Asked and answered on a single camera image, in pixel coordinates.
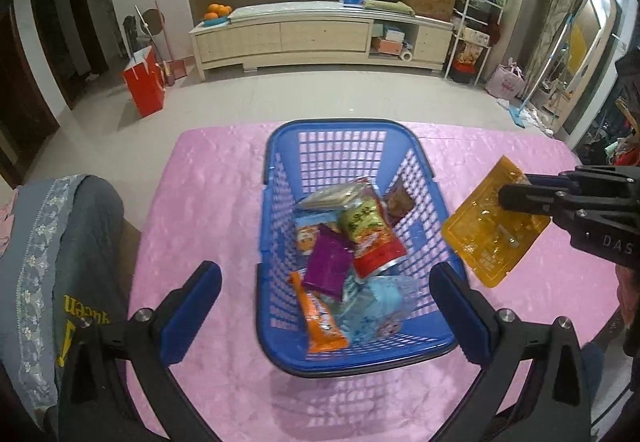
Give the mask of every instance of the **blue plate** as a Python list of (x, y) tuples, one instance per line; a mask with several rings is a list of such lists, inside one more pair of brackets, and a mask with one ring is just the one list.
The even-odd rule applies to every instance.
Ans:
[(216, 19), (205, 19), (204, 21), (202, 21), (202, 26), (213, 27), (215, 25), (222, 25), (228, 19), (229, 19), (229, 16), (221, 16), (220, 18), (216, 18)]

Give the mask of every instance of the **floral lace trim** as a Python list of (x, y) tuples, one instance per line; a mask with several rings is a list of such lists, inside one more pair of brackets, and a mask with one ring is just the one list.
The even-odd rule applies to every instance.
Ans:
[(69, 199), (73, 182), (83, 176), (66, 176), (51, 185), (31, 229), (18, 277), (16, 311), (21, 361), (18, 378), (34, 411), (44, 412), (58, 400), (55, 383), (47, 381), (40, 365), (44, 348), (40, 320), (46, 303), (51, 303), (42, 295), (42, 281), (55, 261), (49, 261), (47, 249), (58, 232), (58, 215)]

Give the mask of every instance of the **metal screw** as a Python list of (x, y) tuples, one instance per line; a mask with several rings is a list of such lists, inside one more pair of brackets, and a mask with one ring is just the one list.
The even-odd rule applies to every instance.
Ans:
[(505, 323), (513, 323), (516, 319), (516, 313), (510, 308), (501, 308), (498, 310), (498, 317)]
[(567, 316), (560, 316), (558, 318), (558, 324), (560, 325), (561, 328), (564, 328), (565, 330), (568, 330), (569, 328), (574, 326), (574, 324), (571, 323), (571, 320)]
[(151, 319), (151, 316), (154, 314), (153, 309), (151, 308), (141, 308), (134, 315), (136, 321), (140, 321), (141, 323), (145, 323)]

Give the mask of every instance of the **pink tablecloth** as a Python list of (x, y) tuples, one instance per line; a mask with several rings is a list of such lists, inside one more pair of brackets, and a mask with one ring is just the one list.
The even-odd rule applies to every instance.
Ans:
[[(276, 126), (206, 128), (180, 136), (149, 212), (130, 310), (156, 307), (202, 260), (220, 265), (222, 294), (172, 372), (225, 442), (428, 440), (478, 372), (459, 348), (388, 372), (309, 380), (284, 374), (258, 346), (254, 292), (262, 161)], [(526, 172), (557, 174), (575, 165), (564, 144), (543, 136), (407, 126), (420, 138), (450, 212), (503, 154)], [(581, 342), (618, 305), (613, 265), (573, 250), (568, 235), (553, 224), (498, 287), (470, 279), (496, 308), (512, 308), (524, 320), (549, 323), (569, 316)], [(523, 380), (520, 372), (508, 402)], [(146, 425), (162, 433), (131, 371), (129, 387)]]

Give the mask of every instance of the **purple snack bag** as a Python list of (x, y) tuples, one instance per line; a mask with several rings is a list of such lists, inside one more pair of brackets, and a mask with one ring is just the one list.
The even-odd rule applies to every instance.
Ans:
[(339, 232), (320, 224), (302, 286), (342, 301), (344, 280), (353, 263), (353, 247), (353, 242)]

